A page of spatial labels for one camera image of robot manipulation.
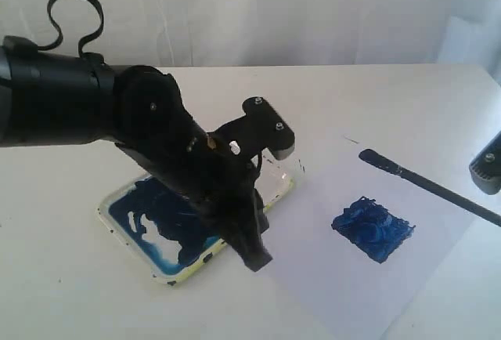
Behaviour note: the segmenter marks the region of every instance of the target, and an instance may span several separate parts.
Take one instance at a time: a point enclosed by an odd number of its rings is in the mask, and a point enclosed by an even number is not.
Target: white paper
[[[273,255],[267,270],[336,338],[349,340],[380,338],[475,219],[359,160],[362,150],[337,149],[323,173],[306,175],[264,235]],[[382,264],[330,225],[362,196],[416,226]]]

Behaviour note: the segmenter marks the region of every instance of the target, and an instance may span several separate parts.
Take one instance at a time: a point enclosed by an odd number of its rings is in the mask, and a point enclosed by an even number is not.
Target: paint brush
[[[416,174],[415,172],[411,172],[410,170],[403,168],[385,156],[381,156],[375,150],[363,150],[360,152],[359,158],[378,169],[406,179],[407,181],[414,183],[416,186],[419,186],[432,194],[450,201],[462,209],[466,209],[467,211],[482,217],[484,220],[487,220],[497,226],[501,226],[501,216],[495,212],[489,211],[487,208],[475,204],[473,201],[469,201],[465,197],[461,197],[459,194],[456,194],[451,190],[448,190],[445,187],[442,187],[437,183]]]

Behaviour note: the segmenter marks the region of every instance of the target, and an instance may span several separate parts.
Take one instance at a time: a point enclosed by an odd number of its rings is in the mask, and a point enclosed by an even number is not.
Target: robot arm
[[[26,38],[6,36],[0,46],[0,146],[90,143],[109,140],[183,196],[202,221],[225,239],[253,271],[271,260],[261,240],[261,198],[254,190],[261,152],[277,158],[294,149],[294,133],[261,97],[243,103],[245,115],[205,132],[182,104],[170,74],[153,67],[110,67],[101,55],[83,52],[100,36],[83,37],[79,57],[44,51]],[[240,152],[229,144],[237,142]],[[258,166],[251,159],[258,156]]]

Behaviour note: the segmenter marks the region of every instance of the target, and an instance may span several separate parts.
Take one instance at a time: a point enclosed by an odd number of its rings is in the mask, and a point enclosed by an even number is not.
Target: paint palette
[[[263,156],[256,188],[265,202],[265,212],[293,184],[289,174]],[[225,247],[188,203],[150,175],[138,177],[106,197],[98,214],[110,232],[163,284],[185,280]]]

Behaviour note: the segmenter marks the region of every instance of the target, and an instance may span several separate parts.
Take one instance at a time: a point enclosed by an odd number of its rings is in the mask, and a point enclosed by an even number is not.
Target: white table
[[[297,136],[286,162],[314,172],[359,141],[501,212],[470,180],[474,155],[501,129],[501,90],[466,65],[166,69],[206,129],[265,96]],[[142,173],[112,144],[0,150],[2,338],[331,338],[266,273],[225,249],[178,287],[154,282],[95,215]],[[501,229],[479,219],[388,338],[499,338]]]

